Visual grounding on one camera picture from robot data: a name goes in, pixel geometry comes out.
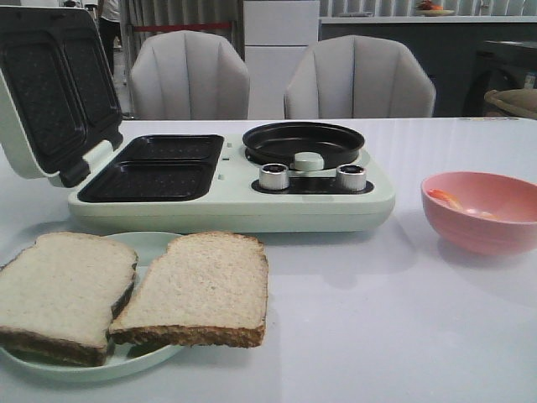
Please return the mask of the mint green round plate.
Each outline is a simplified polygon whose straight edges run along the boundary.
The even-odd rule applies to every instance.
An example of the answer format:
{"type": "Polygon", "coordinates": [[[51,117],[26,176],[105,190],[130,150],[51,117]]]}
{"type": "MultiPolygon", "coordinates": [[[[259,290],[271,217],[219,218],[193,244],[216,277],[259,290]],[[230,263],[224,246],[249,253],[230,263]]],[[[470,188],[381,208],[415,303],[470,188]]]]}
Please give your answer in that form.
{"type": "MultiPolygon", "coordinates": [[[[178,236],[165,232],[130,232],[108,236],[134,249],[138,255],[134,287],[138,288],[149,264],[164,254],[168,243],[178,236]]],[[[1,350],[1,356],[9,363],[42,378],[64,382],[99,382],[119,379],[136,374],[170,359],[181,350],[179,345],[158,347],[150,344],[110,344],[107,361],[102,366],[84,367],[54,361],[35,353],[1,350]]]]}

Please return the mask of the right silver control knob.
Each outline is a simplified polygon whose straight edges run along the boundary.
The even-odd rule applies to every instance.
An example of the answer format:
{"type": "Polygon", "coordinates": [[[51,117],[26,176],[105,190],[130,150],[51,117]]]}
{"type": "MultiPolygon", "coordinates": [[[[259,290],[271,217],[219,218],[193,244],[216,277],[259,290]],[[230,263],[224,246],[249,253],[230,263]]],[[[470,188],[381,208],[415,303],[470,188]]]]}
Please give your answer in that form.
{"type": "Polygon", "coordinates": [[[344,191],[363,191],[367,185],[366,170],[359,165],[339,165],[336,168],[336,186],[344,191]]]}

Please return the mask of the left silver control knob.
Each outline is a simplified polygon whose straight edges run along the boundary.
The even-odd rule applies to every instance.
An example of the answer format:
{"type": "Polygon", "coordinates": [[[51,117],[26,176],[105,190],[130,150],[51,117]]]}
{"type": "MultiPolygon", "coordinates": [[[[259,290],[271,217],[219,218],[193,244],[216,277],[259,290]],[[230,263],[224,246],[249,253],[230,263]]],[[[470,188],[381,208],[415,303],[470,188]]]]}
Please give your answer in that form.
{"type": "Polygon", "coordinates": [[[282,191],[289,187],[289,168],[287,165],[270,163],[259,169],[259,186],[269,191],[282,191]]]}

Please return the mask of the orange white shrimp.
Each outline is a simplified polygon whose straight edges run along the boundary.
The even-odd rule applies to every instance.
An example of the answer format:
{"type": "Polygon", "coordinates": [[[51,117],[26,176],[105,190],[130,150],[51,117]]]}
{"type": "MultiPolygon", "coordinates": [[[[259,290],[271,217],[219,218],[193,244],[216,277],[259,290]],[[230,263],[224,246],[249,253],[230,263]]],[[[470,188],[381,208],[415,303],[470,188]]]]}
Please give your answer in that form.
{"type": "Polygon", "coordinates": [[[475,208],[465,208],[455,196],[441,189],[429,189],[426,193],[428,196],[438,201],[444,202],[448,207],[458,212],[463,212],[463,213],[466,213],[475,217],[497,219],[497,217],[490,212],[477,210],[475,208]]]}

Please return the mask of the dark grey counter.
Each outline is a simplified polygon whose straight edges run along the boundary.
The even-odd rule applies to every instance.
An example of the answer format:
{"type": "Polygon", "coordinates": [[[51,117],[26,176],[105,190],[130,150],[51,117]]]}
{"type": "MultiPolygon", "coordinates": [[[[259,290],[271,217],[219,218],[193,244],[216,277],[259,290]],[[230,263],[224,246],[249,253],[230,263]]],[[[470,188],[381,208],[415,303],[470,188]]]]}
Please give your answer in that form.
{"type": "Polygon", "coordinates": [[[535,41],[524,16],[323,18],[321,39],[349,34],[391,39],[413,52],[436,88],[434,114],[462,115],[477,48],[484,41],[535,41]]]}

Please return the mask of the round black frying pan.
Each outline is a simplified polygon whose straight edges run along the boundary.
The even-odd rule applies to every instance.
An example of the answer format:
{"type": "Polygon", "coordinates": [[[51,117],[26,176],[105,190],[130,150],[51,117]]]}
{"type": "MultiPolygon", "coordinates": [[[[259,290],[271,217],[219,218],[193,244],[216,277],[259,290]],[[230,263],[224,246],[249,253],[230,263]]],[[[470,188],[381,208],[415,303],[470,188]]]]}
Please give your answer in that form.
{"type": "Polygon", "coordinates": [[[253,163],[291,165],[300,152],[319,154],[324,168],[357,159],[365,138],[357,131],[331,123],[280,122],[248,130],[242,136],[246,156],[253,163]]]}

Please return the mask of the white cabinet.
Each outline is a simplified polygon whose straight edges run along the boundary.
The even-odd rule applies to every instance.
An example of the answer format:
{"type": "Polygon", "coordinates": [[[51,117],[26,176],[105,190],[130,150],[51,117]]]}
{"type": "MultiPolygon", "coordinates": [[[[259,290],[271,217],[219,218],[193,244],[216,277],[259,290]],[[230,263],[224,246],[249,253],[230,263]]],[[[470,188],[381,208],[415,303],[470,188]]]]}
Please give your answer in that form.
{"type": "Polygon", "coordinates": [[[307,47],[318,40],[319,17],[318,1],[243,3],[249,118],[284,116],[285,89],[307,47]]]}

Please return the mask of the dark appliance on right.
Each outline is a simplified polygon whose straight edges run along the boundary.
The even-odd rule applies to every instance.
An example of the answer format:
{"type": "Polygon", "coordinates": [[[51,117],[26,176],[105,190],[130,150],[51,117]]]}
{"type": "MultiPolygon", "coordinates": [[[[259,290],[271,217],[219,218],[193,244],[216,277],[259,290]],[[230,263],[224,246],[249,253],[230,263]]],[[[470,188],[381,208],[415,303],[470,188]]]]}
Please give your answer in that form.
{"type": "Polygon", "coordinates": [[[484,95],[490,90],[535,88],[535,41],[484,41],[476,51],[462,115],[482,116],[486,111],[484,95]]]}

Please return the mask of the mint green breakfast maker lid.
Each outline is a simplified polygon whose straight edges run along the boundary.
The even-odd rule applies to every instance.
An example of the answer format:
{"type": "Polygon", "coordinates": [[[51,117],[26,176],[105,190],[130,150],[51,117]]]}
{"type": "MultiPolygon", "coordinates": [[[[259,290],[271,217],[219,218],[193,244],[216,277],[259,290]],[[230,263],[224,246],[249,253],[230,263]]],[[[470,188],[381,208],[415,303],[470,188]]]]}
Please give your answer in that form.
{"type": "Polygon", "coordinates": [[[1,7],[1,146],[18,175],[79,185],[90,152],[123,141],[122,118],[87,11],[1,7]]]}

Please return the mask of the white bread slice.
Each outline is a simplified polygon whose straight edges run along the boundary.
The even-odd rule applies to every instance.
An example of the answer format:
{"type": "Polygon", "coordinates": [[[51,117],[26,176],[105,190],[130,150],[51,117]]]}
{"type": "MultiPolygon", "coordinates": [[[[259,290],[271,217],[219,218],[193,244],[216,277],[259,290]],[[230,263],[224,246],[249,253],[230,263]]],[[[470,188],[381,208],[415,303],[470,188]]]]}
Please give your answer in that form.
{"type": "Polygon", "coordinates": [[[153,260],[109,327],[116,343],[262,344],[269,262],[255,237],[226,232],[180,236],[153,260]]]}
{"type": "Polygon", "coordinates": [[[108,328],[133,291],[138,255],[85,233],[48,233],[1,269],[1,345],[82,366],[107,360],[108,328]]]}

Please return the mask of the mint green breakfast maker base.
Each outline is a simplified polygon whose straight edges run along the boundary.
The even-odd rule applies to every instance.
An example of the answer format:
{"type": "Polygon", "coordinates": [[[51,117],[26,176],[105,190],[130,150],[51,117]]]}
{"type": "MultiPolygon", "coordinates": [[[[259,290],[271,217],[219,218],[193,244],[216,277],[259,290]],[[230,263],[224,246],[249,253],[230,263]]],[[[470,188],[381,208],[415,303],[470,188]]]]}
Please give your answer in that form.
{"type": "Polygon", "coordinates": [[[367,179],[360,191],[339,187],[334,169],[291,173],[287,189],[266,191],[240,134],[153,133],[102,160],[68,205],[106,231],[362,231],[388,218],[395,190],[367,151],[355,166],[367,179]]]}

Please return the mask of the fruit plate on counter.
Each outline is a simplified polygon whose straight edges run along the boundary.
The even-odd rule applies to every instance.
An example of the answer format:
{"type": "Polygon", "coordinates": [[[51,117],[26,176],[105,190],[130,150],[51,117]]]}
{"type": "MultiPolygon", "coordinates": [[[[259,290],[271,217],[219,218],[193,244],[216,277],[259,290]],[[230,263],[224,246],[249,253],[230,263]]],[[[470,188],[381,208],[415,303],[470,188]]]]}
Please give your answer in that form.
{"type": "Polygon", "coordinates": [[[423,0],[416,4],[416,13],[426,17],[450,16],[454,14],[453,10],[445,9],[441,5],[431,0],[423,0]]]}

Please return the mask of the beige cushion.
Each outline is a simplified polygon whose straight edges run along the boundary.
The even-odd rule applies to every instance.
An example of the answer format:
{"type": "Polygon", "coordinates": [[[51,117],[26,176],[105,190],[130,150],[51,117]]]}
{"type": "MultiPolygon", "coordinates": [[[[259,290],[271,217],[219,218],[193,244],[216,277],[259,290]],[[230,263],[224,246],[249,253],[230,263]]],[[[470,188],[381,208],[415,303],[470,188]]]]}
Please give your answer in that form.
{"type": "Polygon", "coordinates": [[[484,101],[510,115],[536,119],[537,89],[491,90],[484,94],[484,101]]]}

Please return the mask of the left grey upholstered chair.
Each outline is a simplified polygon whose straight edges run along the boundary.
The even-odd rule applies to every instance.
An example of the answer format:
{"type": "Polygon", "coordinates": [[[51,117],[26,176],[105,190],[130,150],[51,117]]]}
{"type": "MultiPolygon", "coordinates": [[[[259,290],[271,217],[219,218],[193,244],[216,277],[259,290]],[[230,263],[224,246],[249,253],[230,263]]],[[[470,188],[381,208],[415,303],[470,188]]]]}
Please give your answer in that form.
{"type": "Polygon", "coordinates": [[[230,42],[189,30],[146,39],[130,71],[133,113],[143,120],[243,120],[250,76],[230,42]]]}

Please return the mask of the pink plastic bowl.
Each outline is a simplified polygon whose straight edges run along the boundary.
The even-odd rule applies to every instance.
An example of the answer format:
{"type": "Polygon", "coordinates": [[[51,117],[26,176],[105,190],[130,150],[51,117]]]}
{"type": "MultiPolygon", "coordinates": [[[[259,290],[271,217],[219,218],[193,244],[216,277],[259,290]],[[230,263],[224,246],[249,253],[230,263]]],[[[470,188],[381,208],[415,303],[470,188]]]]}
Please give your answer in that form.
{"type": "Polygon", "coordinates": [[[487,172],[452,171],[421,183],[421,198],[429,224],[453,244],[486,255],[511,255],[536,248],[536,184],[487,172]],[[494,214],[497,219],[458,212],[427,195],[441,189],[465,208],[494,214]]]}

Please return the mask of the right grey upholstered chair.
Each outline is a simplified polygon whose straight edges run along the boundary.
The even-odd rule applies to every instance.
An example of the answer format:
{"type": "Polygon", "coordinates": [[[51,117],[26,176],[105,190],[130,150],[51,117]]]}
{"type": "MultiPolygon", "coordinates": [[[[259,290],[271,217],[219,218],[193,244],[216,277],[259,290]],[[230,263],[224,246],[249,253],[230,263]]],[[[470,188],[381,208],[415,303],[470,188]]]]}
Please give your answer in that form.
{"type": "Polygon", "coordinates": [[[430,118],[435,97],[406,45],[347,35],[308,47],[285,89],[284,117],[430,118]]]}

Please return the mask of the grey upholstered chair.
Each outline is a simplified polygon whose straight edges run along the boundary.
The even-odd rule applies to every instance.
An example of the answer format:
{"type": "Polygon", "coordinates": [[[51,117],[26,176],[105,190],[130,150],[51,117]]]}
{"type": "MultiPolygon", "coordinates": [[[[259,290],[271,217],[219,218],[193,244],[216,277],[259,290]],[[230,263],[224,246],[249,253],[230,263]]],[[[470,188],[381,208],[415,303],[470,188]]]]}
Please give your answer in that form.
{"type": "Polygon", "coordinates": [[[347,35],[308,47],[285,89],[284,117],[430,118],[435,97],[406,45],[347,35]]]}
{"type": "Polygon", "coordinates": [[[130,71],[133,113],[143,120],[243,120],[250,76],[230,42],[189,30],[146,39],[130,71]]]}

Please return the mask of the silver control knob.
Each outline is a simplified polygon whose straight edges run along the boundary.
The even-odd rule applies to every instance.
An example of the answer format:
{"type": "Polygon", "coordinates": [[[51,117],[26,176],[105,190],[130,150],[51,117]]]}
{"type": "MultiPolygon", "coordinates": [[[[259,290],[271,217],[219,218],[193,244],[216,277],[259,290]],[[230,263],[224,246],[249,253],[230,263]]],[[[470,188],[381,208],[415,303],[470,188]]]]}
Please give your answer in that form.
{"type": "Polygon", "coordinates": [[[282,191],[289,187],[289,168],[287,165],[270,163],[259,169],[259,186],[269,191],[282,191]]]}
{"type": "Polygon", "coordinates": [[[336,168],[336,186],[344,191],[363,191],[367,185],[366,170],[359,165],[339,165],[336,168]]]}

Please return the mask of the red barrier belt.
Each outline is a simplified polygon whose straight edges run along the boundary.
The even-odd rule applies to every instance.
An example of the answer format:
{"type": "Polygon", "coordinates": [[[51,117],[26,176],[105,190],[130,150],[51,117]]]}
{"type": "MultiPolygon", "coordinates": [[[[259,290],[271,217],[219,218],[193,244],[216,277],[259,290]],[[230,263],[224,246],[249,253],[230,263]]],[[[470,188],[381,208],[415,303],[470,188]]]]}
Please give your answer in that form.
{"type": "Polygon", "coordinates": [[[232,21],[207,24],[133,25],[133,32],[175,32],[181,30],[203,31],[212,29],[232,29],[232,21]]]}

